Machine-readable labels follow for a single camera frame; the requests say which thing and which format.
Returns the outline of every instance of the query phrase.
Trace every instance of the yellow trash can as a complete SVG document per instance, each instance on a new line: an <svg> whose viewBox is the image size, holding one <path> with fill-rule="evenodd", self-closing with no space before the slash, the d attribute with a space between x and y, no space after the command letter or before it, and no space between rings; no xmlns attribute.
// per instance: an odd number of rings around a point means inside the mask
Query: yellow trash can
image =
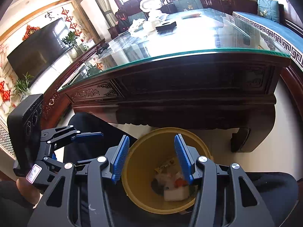
<svg viewBox="0 0 303 227"><path fill-rule="evenodd" d="M205 143L195 134L180 128L161 128L142 136L129 149L122 172L122 183L128 197L140 208L157 214L172 214L194 204L195 194L178 202L166 202L151 188L155 168L176 157L175 135L181 134L186 145L200 155L213 159Z"/></svg>

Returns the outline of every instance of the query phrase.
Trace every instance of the tiled floor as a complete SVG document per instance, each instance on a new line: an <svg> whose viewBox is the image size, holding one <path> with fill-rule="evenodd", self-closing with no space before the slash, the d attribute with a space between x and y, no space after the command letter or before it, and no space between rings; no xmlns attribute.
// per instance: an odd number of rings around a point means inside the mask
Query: tiled floor
<svg viewBox="0 0 303 227"><path fill-rule="evenodd" d="M275 91L277 98L276 121L267 138L251 153L230 152L230 139L237 129L228 130L191 130L209 147L216 163L230 165L239 163L245 171L271 172L279 171L293 175L297 180L303 177L303 137L302 125L298 121L291 103L288 89L283 81L279 81ZM74 115L71 110L58 126L68 124ZM120 125L115 127L139 138L153 130L150 126ZM59 161L63 160L63 148L56 151Z"/></svg>

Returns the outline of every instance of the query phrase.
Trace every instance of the blue seat cushion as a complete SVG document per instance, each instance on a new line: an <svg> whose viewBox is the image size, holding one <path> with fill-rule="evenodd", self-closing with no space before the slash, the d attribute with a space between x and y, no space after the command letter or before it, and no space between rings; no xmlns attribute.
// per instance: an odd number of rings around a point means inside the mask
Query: blue seat cushion
<svg viewBox="0 0 303 227"><path fill-rule="evenodd" d="M279 23L280 12L278 1L258 0L258 15Z"/></svg>
<svg viewBox="0 0 303 227"><path fill-rule="evenodd" d="M132 24L134 19L146 19L145 14L143 12L133 14L128 17L128 21Z"/></svg>
<svg viewBox="0 0 303 227"><path fill-rule="evenodd" d="M303 38L298 34L294 33L291 29L275 23L269 19L265 19L256 14L244 13L244 12L235 12L240 16L246 17L258 24L264 25L268 29L280 34L283 38L289 41L293 46L295 46L299 51L303 52Z"/></svg>
<svg viewBox="0 0 303 227"><path fill-rule="evenodd" d="M201 0L177 0L173 1L177 8L177 12L183 12L186 10L203 9Z"/></svg>

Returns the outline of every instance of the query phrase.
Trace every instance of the white label sticker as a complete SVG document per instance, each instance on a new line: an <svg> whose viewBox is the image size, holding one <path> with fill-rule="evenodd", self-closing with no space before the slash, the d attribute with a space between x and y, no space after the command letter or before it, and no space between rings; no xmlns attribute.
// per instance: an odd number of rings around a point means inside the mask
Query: white label sticker
<svg viewBox="0 0 303 227"><path fill-rule="evenodd" d="M40 171L42 171L42 168L39 165L34 164L33 168L27 174L26 180L32 184L39 175Z"/></svg>

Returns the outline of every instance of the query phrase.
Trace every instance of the drawer handle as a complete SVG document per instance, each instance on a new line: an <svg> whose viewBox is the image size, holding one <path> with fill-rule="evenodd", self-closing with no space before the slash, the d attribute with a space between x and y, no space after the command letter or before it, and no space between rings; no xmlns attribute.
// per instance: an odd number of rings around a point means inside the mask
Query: drawer handle
<svg viewBox="0 0 303 227"><path fill-rule="evenodd" d="M53 99L50 100L49 105L52 106L52 105L54 105L54 103L55 103L55 101L54 101L54 98L53 98Z"/></svg>

